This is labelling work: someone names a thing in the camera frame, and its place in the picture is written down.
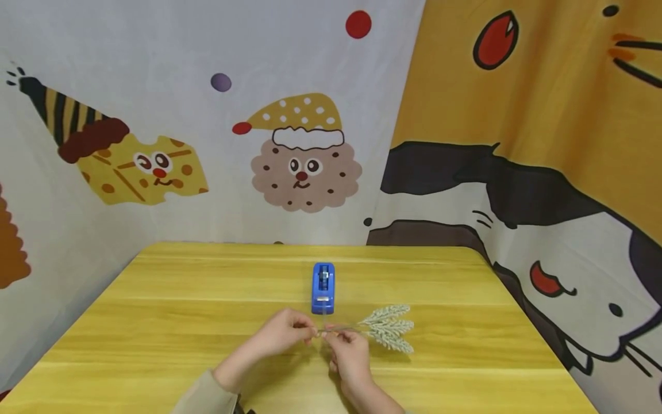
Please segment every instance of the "cartoon eye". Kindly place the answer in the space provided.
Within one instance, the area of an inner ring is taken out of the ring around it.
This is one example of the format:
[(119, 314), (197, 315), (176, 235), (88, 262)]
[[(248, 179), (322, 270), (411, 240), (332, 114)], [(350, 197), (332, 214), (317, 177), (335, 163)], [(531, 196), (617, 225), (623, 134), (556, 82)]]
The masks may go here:
[(172, 159), (165, 153), (157, 151), (152, 154), (152, 160), (156, 164), (156, 167), (161, 168), (165, 172), (172, 171)]
[(310, 160), (306, 161), (306, 172), (310, 176), (316, 176), (317, 174), (322, 172), (322, 163), (320, 162), (320, 160), (311, 158)]
[(609, 312), (619, 318), (623, 316), (623, 309), (615, 303), (609, 304)]
[(620, 9), (618, 8), (617, 5), (607, 6), (604, 9), (602, 9), (602, 15), (605, 17), (613, 17), (616, 16), (616, 14), (618, 14), (619, 10)]
[(289, 168), (290, 168), (290, 172), (291, 172), (293, 175), (295, 175), (297, 172), (301, 171), (301, 163), (299, 162), (298, 159), (296, 159), (296, 158), (292, 158), (292, 159), (290, 160)]
[(152, 161), (147, 155), (137, 152), (133, 154), (133, 163), (136, 164), (136, 167), (145, 174), (152, 173)]

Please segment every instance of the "cartoon mouth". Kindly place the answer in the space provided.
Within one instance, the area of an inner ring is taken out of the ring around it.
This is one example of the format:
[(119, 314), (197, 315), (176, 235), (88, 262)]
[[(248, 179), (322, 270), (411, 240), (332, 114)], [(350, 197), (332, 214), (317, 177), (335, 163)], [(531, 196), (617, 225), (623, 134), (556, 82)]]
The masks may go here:
[(508, 10), (485, 25), (473, 46), (473, 60), (485, 70), (498, 68), (510, 57), (520, 34), (515, 14)]
[(547, 297), (557, 297), (564, 293), (570, 296), (577, 295), (577, 289), (569, 291), (561, 285), (559, 278), (545, 273), (539, 260), (531, 266), (529, 274), (534, 288)]
[[(613, 37), (617, 40), (615, 46), (620, 48), (633, 48), (633, 49), (648, 49), (662, 51), (662, 43), (647, 42), (642, 38), (630, 36), (628, 34), (616, 34)], [(636, 59), (636, 55), (629, 50), (611, 48), (608, 51), (609, 55), (613, 58), (614, 64), (623, 72), (634, 76), (635, 78), (648, 83), (649, 85), (662, 88), (662, 79), (657, 76), (651, 75), (648, 72), (637, 68), (636, 66), (628, 63)]]
[(160, 178), (157, 178), (156, 181), (154, 182), (154, 185), (170, 185), (172, 184), (172, 180), (168, 180), (167, 182), (161, 181)]

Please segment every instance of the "cartoon cookie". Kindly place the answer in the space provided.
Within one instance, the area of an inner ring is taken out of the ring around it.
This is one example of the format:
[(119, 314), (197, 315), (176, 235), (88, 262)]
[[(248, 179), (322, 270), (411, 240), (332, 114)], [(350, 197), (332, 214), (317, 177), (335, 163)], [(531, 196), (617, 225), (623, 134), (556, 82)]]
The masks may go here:
[(2, 198), (0, 185), (0, 289), (28, 277), (32, 271), (26, 262), (28, 255), (21, 250), (23, 240), (18, 236), (18, 232), (18, 228), (11, 222), (11, 213), (7, 210), (7, 202)]
[(251, 161), (253, 186), (272, 205), (316, 213), (340, 207), (357, 193), (363, 172), (342, 132), (333, 101), (321, 93), (297, 95), (269, 104), (232, 128), (273, 130)]
[(104, 203), (155, 205), (163, 203), (169, 191), (182, 196), (208, 191), (191, 146), (166, 136), (159, 136), (152, 145), (142, 144), (121, 120), (43, 86), (21, 68), (18, 71), (19, 88), (55, 138), (58, 154), (78, 166)]

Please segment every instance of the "sleeve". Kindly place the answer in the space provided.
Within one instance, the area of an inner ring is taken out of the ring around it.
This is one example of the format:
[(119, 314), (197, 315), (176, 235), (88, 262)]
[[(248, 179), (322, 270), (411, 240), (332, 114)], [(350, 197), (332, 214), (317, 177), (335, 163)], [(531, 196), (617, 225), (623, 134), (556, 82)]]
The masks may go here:
[(237, 399), (236, 394), (222, 389), (207, 370), (182, 395), (171, 414), (232, 414)]

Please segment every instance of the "yellow table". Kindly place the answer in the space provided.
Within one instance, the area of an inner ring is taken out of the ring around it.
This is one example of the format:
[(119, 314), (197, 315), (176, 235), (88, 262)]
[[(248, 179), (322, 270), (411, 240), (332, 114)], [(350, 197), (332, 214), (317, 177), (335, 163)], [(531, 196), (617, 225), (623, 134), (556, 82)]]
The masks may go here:
[[(376, 381), (416, 414), (592, 413), (482, 258), (465, 248), (159, 243), (140, 253), (0, 403), (12, 413), (168, 413), (276, 310), (310, 311), (336, 265), (336, 323), (411, 305), (411, 356), (374, 344)], [(321, 344), (256, 367), (258, 414), (344, 413)]]

